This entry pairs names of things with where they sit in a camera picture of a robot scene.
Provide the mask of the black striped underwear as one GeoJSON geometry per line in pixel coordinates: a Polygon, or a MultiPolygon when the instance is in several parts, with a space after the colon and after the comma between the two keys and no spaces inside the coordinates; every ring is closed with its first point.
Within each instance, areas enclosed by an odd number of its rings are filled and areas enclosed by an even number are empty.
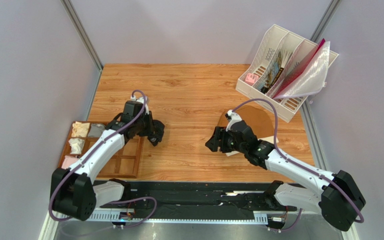
{"type": "Polygon", "coordinates": [[[156,147],[163,140],[165,125],[159,120],[152,121],[153,130],[147,136],[148,141],[156,147]]]}

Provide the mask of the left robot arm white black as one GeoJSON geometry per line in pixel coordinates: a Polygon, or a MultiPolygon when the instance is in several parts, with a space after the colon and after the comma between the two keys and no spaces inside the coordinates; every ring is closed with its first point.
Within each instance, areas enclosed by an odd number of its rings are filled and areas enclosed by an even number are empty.
{"type": "Polygon", "coordinates": [[[86,221],[96,208],[133,202],[131,185],[112,178],[95,185],[100,171],[134,137],[147,137],[153,146],[162,141],[164,124],[154,120],[145,94],[131,95],[123,112],[105,125],[94,145],[67,168],[58,167],[51,176],[48,213],[52,220],[86,221]]]}

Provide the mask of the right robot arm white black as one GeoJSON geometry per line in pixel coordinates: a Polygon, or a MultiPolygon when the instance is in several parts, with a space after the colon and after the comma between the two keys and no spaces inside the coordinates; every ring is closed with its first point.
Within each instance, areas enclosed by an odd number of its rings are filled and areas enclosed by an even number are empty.
{"type": "Polygon", "coordinates": [[[352,175],[333,173],[298,160],[276,144],[258,139],[236,112],[226,113],[227,126],[216,126],[205,146],[212,152],[239,152],[254,166],[279,173],[299,184],[278,183],[272,196],[282,206],[321,214],[334,228],[347,232],[362,223],[366,200],[352,175]]]}

